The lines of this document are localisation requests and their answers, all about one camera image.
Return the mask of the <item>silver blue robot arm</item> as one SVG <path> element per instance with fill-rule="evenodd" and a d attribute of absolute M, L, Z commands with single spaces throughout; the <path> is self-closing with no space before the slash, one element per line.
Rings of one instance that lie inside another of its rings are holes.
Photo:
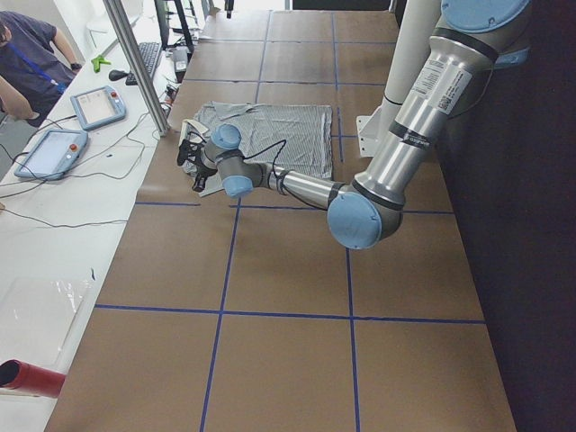
<path fill-rule="evenodd" d="M 247 157 L 239 130 L 228 124 L 183 140 L 176 162 L 192 168 L 196 192 L 219 176 L 232 198 L 258 187 L 289 194 L 324 210 L 341 245 L 370 248 L 401 225 L 405 188 L 473 78 L 526 60 L 531 12 L 528 1 L 407 2 L 387 82 L 400 98 L 358 118 L 359 135 L 375 153 L 349 184 Z"/>

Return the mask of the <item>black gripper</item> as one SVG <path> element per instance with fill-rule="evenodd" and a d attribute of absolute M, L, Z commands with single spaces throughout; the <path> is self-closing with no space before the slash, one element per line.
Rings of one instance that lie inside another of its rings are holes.
<path fill-rule="evenodd" d="M 200 159 L 195 160 L 193 164 L 196 166 L 196 171 L 192 189 L 197 193 L 202 193 L 207 179 L 215 176 L 217 169 L 214 166 L 206 166 Z"/>
<path fill-rule="evenodd" d="M 234 0 L 225 0 L 226 17 L 230 18 L 234 10 Z"/>

